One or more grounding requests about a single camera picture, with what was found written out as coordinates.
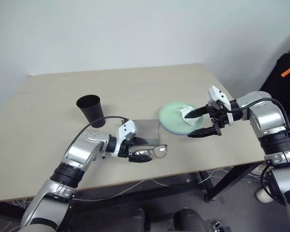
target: black metal frame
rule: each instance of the black metal frame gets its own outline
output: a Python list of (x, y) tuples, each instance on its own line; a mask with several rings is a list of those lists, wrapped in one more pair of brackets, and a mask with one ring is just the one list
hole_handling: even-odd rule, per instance
[(205, 201), (210, 202), (215, 200), (215, 196), (231, 188), (261, 163), (262, 162), (256, 162), (233, 167), (214, 187), (212, 187), (213, 185), (209, 185), (206, 189), (207, 194), (204, 198)]
[[(108, 200), (98, 202), (84, 203), (73, 201), (71, 204), (71, 209), (69, 210), (69, 215), (74, 213), (92, 211), (93, 209), (101, 209), (135, 201), (151, 200), (154, 198), (171, 196), (179, 193), (201, 189), (206, 190), (207, 194), (205, 195), (205, 201), (210, 202), (212, 200), (215, 200), (215, 196), (231, 188), (260, 164), (261, 162), (235, 166), (215, 186), (213, 186), (210, 178), (208, 178), (209, 175), (207, 171), (202, 171), (199, 172), (199, 174), (201, 176), (201, 179), (205, 181), (200, 185), (188, 185), (180, 188), (156, 188), (142, 192), (125, 194), (116, 198), (110, 198)], [(25, 210), (20, 207), (5, 202), (0, 203), (0, 218), (2, 217), (7, 220), (20, 221), (24, 212)]]

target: eyeglass frame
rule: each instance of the eyeglass frame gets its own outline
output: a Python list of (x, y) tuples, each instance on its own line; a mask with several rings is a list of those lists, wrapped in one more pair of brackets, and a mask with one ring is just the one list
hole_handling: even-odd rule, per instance
[[(162, 157), (157, 156), (157, 155), (155, 154), (155, 152), (154, 152), (154, 149), (155, 149), (156, 147), (159, 147), (159, 146), (165, 146), (165, 149), (166, 149), (165, 155), (162, 156)], [(168, 153), (168, 145), (167, 145), (167, 144), (160, 144), (160, 145), (154, 146), (154, 147), (151, 148), (151, 149), (146, 149), (146, 148), (144, 148), (144, 149), (139, 149), (139, 150), (137, 150), (137, 151), (134, 151), (133, 154), (136, 155), (135, 153), (138, 152), (138, 151), (141, 151), (141, 150), (148, 151), (148, 156), (150, 156), (150, 151), (152, 151), (152, 153), (154, 154), (154, 156), (155, 156), (156, 158), (160, 159), (160, 158), (164, 158), (164, 157), (166, 156), (166, 154)]]

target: cable wire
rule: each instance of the cable wire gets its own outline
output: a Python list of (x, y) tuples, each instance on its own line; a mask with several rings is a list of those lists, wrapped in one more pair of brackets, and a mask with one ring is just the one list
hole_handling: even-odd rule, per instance
[(260, 181), (261, 181), (262, 188), (267, 193), (267, 195), (269, 195), (274, 201), (276, 201), (279, 204), (285, 205), (281, 201), (279, 201), (277, 198), (273, 197), (273, 195), (265, 187), (265, 184), (263, 182), (263, 179), (264, 179), (264, 175), (265, 175), (266, 171), (269, 169), (269, 167), (270, 167), (270, 165), (267, 164), (266, 167), (263, 169), (263, 171), (261, 173)]
[(30, 205), (31, 203), (31, 199), (17, 199), (17, 200), (13, 200), (12, 204), (15, 206), (20, 206), (21, 208), (26, 208), (28, 205)]
[[(219, 179), (222, 179), (222, 178), (224, 178), (224, 176), (217, 176), (217, 175), (213, 175), (212, 177), (213, 177), (213, 178), (219, 178)], [(245, 180), (245, 181), (252, 181), (252, 182), (260, 182), (259, 180), (253, 180), (253, 179), (245, 179), (245, 178), (243, 178), (243, 179), (240, 179), (240, 180)]]
[(11, 224), (12, 222), (10, 221), (2, 230), (0, 230), (0, 232), (3, 232), (5, 231), (5, 229), (7, 229), (9, 227), (9, 225)]
[(13, 230), (17, 229), (17, 228), (20, 228), (20, 226), (16, 226), (14, 227), (13, 229), (10, 229), (9, 232), (12, 232)]
[[(181, 187), (185, 187), (185, 186), (192, 186), (192, 185), (198, 185), (198, 184), (201, 184), (203, 183), (204, 181), (208, 180), (213, 174), (214, 174), (215, 171), (212, 171), (212, 173), (204, 180), (198, 182), (198, 183), (195, 183), (195, 184), (191, 184), (191, 185), (180, 185), (180, 186), (169, 186), (169, 185), (165, 185), (165, 184), (162, 184), (162, 183), (159, 183), (158, 181), (156, 180), (153, 180), (153, 179), (149, 179), (150, 181), (158, 184), (158, 185), (161, 185), (161, 186), (164, 186), (164, 187), (168, 187), (168, 188), (181, 188)], [(104, 201), (104, 200), (108, 200), (108, 199), (111, 199), (111, 198), (114, 198), (114, 197), (117, 197), (117, 196), (120, 196), (121, 194), (135, 188), (136, 186), (140, 185), (141, 183), (145, 182), (145, 181), (148, 181), (148, 180), (143, 180), (139, 183), (136, 183), (135, 185), (129, 187), (128, 189), (114, 195), (114, 196), (110, 196), (110, 197), (106, 197), (106, 198), (100, 198), (100, 199), (94, 199), (94, 200), (90, 200), (90, 199), (80, 199), (80, 198), (73, 198), (73, 200), (75, 201), (81, 201), (81, 202), (98, 202), (98, 201)]]
[(84, 132), (84, 130), (86, 130), (89, 126), (91, 126), (91, 124), (100, 121), (102, 119), (107, 119), (107, 118), (120, 118), (123, 119), (125, 122), (128, 121), (128, 119), (126, 117), (122, 117), (122, 116), (106, 116), (106, 117), (100, 117), (90, 123), (88, 123), (86, 126), (84, 126), (81, 131), (76, 135), (76, 137), (72, 140), (72, 142), (70, 143), (70, 145), (68, 146), (67, 150), (69, 150), (70, 146), (76, 141), (76, 139)]
[(257, 176), (257, 175), (251, 174), (251, 173), (248, 173), (248, 176), (251, 176), (257, 180), (260, 180), (260, 176)]
[(282, 106), (282, 104), (279, 101), (277, 101), (276, 99), (274, 99), (274, 98), (262, 98), (262, 99), (253, 101), (252, 103), (250, 103), (250, 104), (248, 104), (248, 105), (246, 105), (246, 106), (244, 106), (242, 108), (239, 108), (239, 109), (236, 109), (236, 110), (227, 110), (226, 113), (232, 113), (232, 114), (233, 113), (238, 113), (238, 112), (241, 112), (241, 111), (243, 111), (245, 109), (248, 109), (249, 107), (251, 107), (251, 106), (253, 106), (253, 105), (255, 105), (255, 104), (259, 103), (259, 102), (262, 102), (262, 101), (263, 102), (264, 101), (271, 101), (272, 103), (274, 103), (275, 105), (278, 106), (278, 108), (281, 110), (281, 113), (282, 113), (282, 115), (284, 117), (284, 120), (286, 122), (286, 127), (289, 130), (289, 132), (290, 132), (290, 123), (289, 123), (288, 115), (287, 115), (284, 107)]

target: black bag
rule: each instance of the black bag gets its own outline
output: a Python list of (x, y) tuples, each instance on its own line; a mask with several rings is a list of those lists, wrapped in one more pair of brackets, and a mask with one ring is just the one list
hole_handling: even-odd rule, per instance
[(282, 73), (290, 68), (290, 54), (283, 54), (260, 90), (268, 92), (285, 108), (290, 121), (290, 73), (282, 77)]

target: white wall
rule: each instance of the white wall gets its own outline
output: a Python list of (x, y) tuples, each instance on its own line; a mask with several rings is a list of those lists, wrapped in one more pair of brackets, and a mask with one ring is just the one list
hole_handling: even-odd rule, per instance
[(0, 106), (28, 74), (203, 63), (238, 97), (290, 49), (290, 0), (0, 0)]

